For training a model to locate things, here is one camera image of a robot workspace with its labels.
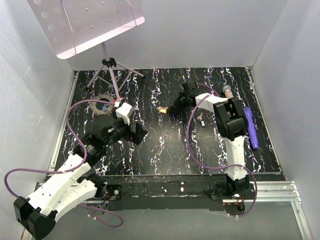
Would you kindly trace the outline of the yellow key tag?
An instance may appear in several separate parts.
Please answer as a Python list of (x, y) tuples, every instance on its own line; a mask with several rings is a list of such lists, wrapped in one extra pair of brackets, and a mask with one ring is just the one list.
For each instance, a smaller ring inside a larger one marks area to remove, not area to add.
[(166, 114), (167, 111), (168, 111), (168, 108), (167, 108), (167, 107), (159, 107), (159, 108), (158, 108), (158, 111), (159, 111), (160, 113)]

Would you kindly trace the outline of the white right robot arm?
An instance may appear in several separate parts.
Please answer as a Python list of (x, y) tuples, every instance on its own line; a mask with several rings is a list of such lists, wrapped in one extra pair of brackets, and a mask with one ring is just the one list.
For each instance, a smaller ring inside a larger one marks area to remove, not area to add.
[(193, 81), (183, 83), (183, 91), (167, 109), (167, 113), (182, 115), (189, 107), (193, 107), (192, 114), (198, 108), (214, 113), (217, 130), (224, 140), (227, 153), (226, 192), (232, 199), (239, 198), (250, 185), (244, 156), (249, 123), (242, 101), (237, 97), (225, 98), (201, 92)]

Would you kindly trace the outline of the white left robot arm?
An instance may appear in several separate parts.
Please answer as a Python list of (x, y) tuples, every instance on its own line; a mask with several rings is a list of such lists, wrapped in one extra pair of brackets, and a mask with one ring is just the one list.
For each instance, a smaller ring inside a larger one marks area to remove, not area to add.
[(63, 166), (41, 187), (27, 197), (18, 196), (13, 203), (17, 221), (36, 240), (45, 238), (57, 221), (87, 199), (101, 200), (108, 194), (107, 182), (95, 173), (73, 186), (106, 154), (107, 147), (126, 140), (139, 145), (147, 131), (136, 122), (135, 130), (122, 118), (103, 127), (101, 135), (87, 133), (74, 148)]

